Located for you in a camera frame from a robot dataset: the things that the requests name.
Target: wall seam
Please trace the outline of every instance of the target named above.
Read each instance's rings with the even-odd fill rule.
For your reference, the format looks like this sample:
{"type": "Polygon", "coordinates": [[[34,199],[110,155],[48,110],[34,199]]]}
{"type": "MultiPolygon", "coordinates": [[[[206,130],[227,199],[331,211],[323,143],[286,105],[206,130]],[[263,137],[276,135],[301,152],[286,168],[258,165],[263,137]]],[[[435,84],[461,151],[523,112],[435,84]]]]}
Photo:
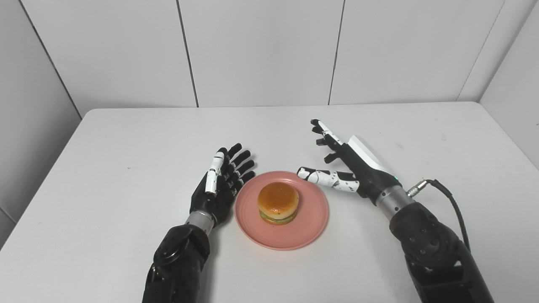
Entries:
{"type": "Polygon", "coordinates": [[[0,212],[3,213],[10,221],[12,221],[13,224],[17,225],[17,221],[15,221],[2,207],[0,207],[0,212]]]}
{"type": "Polygon", "coordinates": [[[60,83],[62,84],[62,87],[64,88],[64,91],[66,92],[66,94],[67,94],[69,100],[71,101],[71,105],[73,105],[73,108],[74,108],[75,111],[77,112],[77,115],[79,116],[79,119],[82,120],[82,116],[80,115],[80,111],[79,111],[79,109],[77,108],[77,106],[75,105],[75,102],[73,101],[73,98],[72,98],[71,95],[69,94],[69,91],[67,90],[67,87],[66,87],[64,81],[62,80],[62,77],[60,76],[60,73],[58,72],[58,69],[56,68],[56,65],[55,65],[54,62],[52,61],[51,55],[50,55],[49,52],[47,51],[47,48],[45,47],[45,44],[43,43],[43,40],[42,40],[41,37],[39,36],[39,33],[37,32],[37,29],[36,29],[36,27],[34,26],[34,24],[33,24],[33,22],[32,22],[32,19],[30,18],[30,15],[28,14],[28,11],[26,10],[26,7],[24,7],[24,4],[23,4],[22,0],[18,0],[18,1],[19,1],[19,4],[20,4],[20,7],[23,8],[24,14],[26,15],[26,18],[28,19],[28,22],[30,22],[30,25],[32,25],[32,29],[34,30],[34,33],[36,34],[37,39],[39,40],[39,43],[41,44],[41,47],[42,47],[43,50],[45,51],[45,54],[47,55],[47,58],[49,59],[49,62],[51,63],[52,68],[54,69],[54,72],[56,73],[56,76],[57,76],[58,79],[60,80],[60,83]]]}
{"type": "Polygon", "coordinates": [[[331,102],[331,91],[333,89],[333,79],[335,78],[335,67],[337,66],[337,55],[338,55],[338,44],[341,40],[341,29],[342,29],[342,19],[344,17],[344,5],[346,4],[346,0],[343,0],[342,2],[342,11],[341,11],[341,22],[338,26],[338,35],[337,35],[337,47],[335,47],[335,59],[333,61],[333,71],[331,72],[331,84],[329,85],[329,97],[328,97],[328,105],[331,102]]]}
{"type": "Polygon", "coordinates": [[[483,95],[485,94],[485,92],[487,91],[487,88],[490,86],[490,83],[492,82],[492,80],[494,79],[494,76],[496,75],[496,73],[498,72],[498,70],[500,69],[500,66],[502,65],[503,61],[505,60],[505,57],[507,56],[507,54],[509,53],[509,50],[511,49],[511,47],[513,46],[513,44],[515,43],[515,40],[516,40],[516,37],[518,37],[518,35],[520,34],[520,31],[522,30],[522,28],[524,27],[524,24],[526,23],[526,21],[528,20],[528,17],[530,16],[531,14],[531,11],[534,9],[534,7],[537,5],[537,0],[535,0],[531,5],[530,5],[530,9],[528,10],[528,12],[526,13],[526,15],[524,16],[524,18],[522,18],[522,22],[519,24],[518,28],[516,29],[515,33],[513,34],[513,37],[511,38],[511,41],[509,42],[509,44],[507,45],[506,49],[504,50],[500,60],[498,61],[496,67],[494,68],[494,70],[492,71],[492,74],[490,75],[490,77],[488,78],[488,81],[487,83],[485,84],[485,86],[483,87],[483,90],[481,91],[481,93],[479,94],[479,97],[477,99],[477,102],[481,102],[481,99],[483,98],[483,95]]]}
{"type": "Polygon", "coordinates": [[[477,61],[479,60],[479,56],[481,55],[481,52],[483,51],[483,48],[485,47],[485,44],[487,44],[488,37],[490,37],[490,33],[492,32],[492,28],[494,28],[494,24],[496,24],[496,21],[498,20],[498,17],[500,16],[500,13],[503,9],[503,6],[505,5],[506,0],[503,0],[502,5],[500,6],[500,9],[498,10],[498,13],[496,14],[496,18],[494,18],[494,22],[492,22],[492,25],[490,26],[490,29],[488,30],[487,36],[485,37],[485,40],[483,41],[483,44],[481,45],[481,49],[477,53],[477,56],[475,57],[475,61],[473,61],[472,68],[470,68],[470,72],[468,72],[468,75],[466,76],[466,80],[464,80],[464,83],[462,84],[462,87],[460,88],[459,94],[457,95],[457,98],[455,98],[455,101],[459,100],[460,94],[462,93],[462,90],[464,90],[464,87],[466,86],[466,83],[468,82],[468,78],[472,74],[472,71],[475,67],[475,64],[477,64],[477,61]]]}
{"type": "Polygon", "coordinates": [[[178,7],[179,25],[182,28],[183,45],[185,46],[185,54],[187,55],[187,64],[189,65],[189,74],[191,75],[191,84],[193,86],[193,93],[195,94],[195,104],[198,105],[197,88],[195,86],[195,77],[193,77],[193,67],[191,66],[191,57],[189,56],[189,48],[187,47],[187,37],[185,36],[185,27],[183,26],[182,11],[179,8],[179,0],[176,0],[176,6],[178,7]]]}

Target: white wall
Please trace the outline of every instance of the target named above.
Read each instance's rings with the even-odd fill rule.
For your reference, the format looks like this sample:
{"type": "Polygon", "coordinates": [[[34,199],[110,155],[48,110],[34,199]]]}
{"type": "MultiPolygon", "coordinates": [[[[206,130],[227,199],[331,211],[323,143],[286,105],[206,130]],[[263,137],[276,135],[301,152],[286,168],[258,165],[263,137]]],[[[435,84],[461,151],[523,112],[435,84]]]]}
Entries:
{"type": "Polygon", "coordinates": [[[0,1],[0,245],[80,122],[17,0],[0,1]]]}
{"type": "Polygon", "coordinates": [[[539,5],[536,4],[481,104],[539,168],[538,30],[539,5]]]}
{"type": "MultiPolygon", "coordinates": [[[[177,1],[201,106],[477,101],[535,2],[177,1]]],[[[176,1],[22,2],[82,114],[194,106],[176,1]]]]}
{"type": "Polygon", "coordinates": [[[22,0],[77,108],[195,106],[174,0],[22,0]]]}
{"type": "Polygon", "coordinates": [[[531,2],[346,1],[331,104],[477,101],[531,2]]]}
{"type": "Polygon", "coordinates": [[[200,106],[325,105],[342,0],[181,0],[200,106]]]}

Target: white thumb segment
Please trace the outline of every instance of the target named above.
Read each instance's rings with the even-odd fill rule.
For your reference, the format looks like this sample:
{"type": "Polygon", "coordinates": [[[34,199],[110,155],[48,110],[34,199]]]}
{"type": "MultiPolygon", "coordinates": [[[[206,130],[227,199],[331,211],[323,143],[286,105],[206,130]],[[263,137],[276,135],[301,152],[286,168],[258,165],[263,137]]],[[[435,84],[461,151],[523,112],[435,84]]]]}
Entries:
{"type": "Polygon", "coordinates": [[[208,170],[208,176],[206,177],[206,192],[216,194],[217,193],[217,177],[221,175],[221,166],[223,165],[225,154],[217,152],[213,157],[213,160],[208,170]]]}

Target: black cable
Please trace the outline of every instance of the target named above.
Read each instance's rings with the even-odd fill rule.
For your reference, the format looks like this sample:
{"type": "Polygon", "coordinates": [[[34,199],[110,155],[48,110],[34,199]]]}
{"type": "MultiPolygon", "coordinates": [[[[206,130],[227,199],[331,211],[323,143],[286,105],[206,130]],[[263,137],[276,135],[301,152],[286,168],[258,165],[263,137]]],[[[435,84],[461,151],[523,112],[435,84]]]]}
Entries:
{"type": "Polygon", "coordinates": [[[457,205],[457,202],[453,198],[453,194],[445,187],[443,184],[440,183],[440,181],[434,179],[434,180],[426,180],[430,185],[437,188],[439,191],[441,191],[451,202],[451,205],[453,205],[453,208],[455,209],[455,213],[457,214],[457,219],[459,220],[460,225],[460,231],[462,232],[462,241],[464,242],[464,245],[466,248],[470,250],[470,243],[468,240],[468,233],[466,232],[466,226],[464,225],[464,219],[462,218],[462,214],[460,213],[459,206],[457,205]]]}

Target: hamburger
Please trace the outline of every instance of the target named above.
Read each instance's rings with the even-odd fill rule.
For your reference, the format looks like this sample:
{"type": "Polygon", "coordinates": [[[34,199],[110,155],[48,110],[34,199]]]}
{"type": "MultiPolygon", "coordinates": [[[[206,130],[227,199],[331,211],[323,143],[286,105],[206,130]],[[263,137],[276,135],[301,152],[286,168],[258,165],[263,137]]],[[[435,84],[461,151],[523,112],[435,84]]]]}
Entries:
{"type": "Polygon", "coordinates": [[[282,182],[270,183],[258,194],[260,217],[270,224],[290,223],[298,214],[300,195],[291,185],[282,182]]]}

